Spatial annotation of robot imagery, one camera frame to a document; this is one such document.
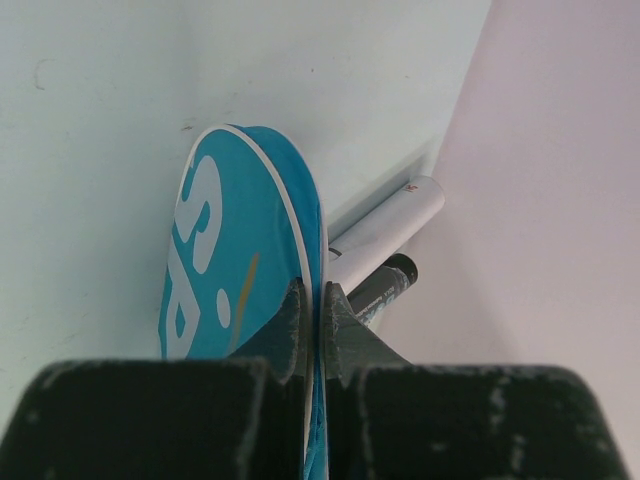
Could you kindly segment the white shuttlecock tube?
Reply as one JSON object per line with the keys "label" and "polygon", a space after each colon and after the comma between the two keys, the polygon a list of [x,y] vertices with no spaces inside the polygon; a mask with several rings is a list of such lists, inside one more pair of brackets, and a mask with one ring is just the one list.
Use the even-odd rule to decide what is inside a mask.
{"label": "white shuttlecock tube", "polygon": [[329,244],[328,280],[352,292],[444,204],[444,192],[433,178],[415,177]]}

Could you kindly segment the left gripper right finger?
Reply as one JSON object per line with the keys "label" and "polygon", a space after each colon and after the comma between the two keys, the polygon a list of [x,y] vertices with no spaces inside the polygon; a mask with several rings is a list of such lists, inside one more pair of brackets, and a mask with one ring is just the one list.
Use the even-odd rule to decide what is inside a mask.
{"label": "left gripper right finger", "polygon": [[358,320],[342,287],[326,284],[322,313],[328,477],[367,479],[372,458],[364,389],[371,369],[409,362]]}

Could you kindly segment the light green table mat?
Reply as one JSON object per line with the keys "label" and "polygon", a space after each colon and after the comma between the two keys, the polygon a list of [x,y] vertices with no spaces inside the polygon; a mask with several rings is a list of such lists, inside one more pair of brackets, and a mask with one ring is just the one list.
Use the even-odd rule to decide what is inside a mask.
{"label": "light green table mat", "polygon": [[486,1],[5,1],[1,386],[154,353],[187,154],[284,133],[339,234],[433,161]]}

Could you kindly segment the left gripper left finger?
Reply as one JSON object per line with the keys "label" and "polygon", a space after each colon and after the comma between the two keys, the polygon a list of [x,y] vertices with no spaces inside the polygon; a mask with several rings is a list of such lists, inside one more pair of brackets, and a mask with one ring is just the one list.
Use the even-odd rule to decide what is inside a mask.
{"label": "left gripper left finger", "polygon": [[300,479],[308,426],[307,290],[296,278],[275,313],[230,355],[250,366],[255,379],[248,423],[238,446],[241,479]]}

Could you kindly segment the black shuttlecock tube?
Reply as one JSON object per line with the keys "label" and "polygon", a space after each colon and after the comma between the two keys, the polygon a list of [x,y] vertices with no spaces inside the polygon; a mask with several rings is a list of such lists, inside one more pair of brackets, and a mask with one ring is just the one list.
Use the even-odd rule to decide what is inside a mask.
{"label": "black shuttlecock tube", "polygon": [[389,257],[357,286],[347,299],[356,318],[375,331],[382,311],[413,286],[418,279],[415,262],[403,253]]}

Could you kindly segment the blue racket cover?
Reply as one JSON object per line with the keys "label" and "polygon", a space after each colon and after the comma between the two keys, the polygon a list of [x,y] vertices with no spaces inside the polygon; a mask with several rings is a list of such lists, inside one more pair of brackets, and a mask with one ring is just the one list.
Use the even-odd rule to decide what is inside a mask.
{"label": "blue racket cover", "polygon": [[319,322],[328,256],[319,194],[280,132],[201,134],[181,181],[159,318],[166,359],[218,359],[253,339],[300,279],[308,304],[303,475],[328,475]]}

